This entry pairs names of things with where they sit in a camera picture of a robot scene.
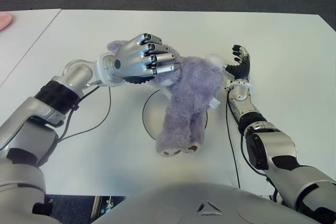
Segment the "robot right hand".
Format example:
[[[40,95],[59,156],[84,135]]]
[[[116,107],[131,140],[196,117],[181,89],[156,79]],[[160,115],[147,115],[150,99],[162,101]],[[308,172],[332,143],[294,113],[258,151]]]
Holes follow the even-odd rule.
[[[250,72],[250,54],[247,49],[241,45],[233,45],[232,54],[234,56],[235,65],[225,64],[224,70],[231,74],[235,80],[249,80]]]

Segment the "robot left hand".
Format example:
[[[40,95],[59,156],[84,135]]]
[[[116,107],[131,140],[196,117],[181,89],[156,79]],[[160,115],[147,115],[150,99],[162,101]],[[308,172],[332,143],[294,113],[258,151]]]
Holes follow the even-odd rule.
[[[128,83],[142,84],[155,77],[178,71],[181,64],[168,45],[153,34],[142,33],[126,41],[110,64],[111,75]]]

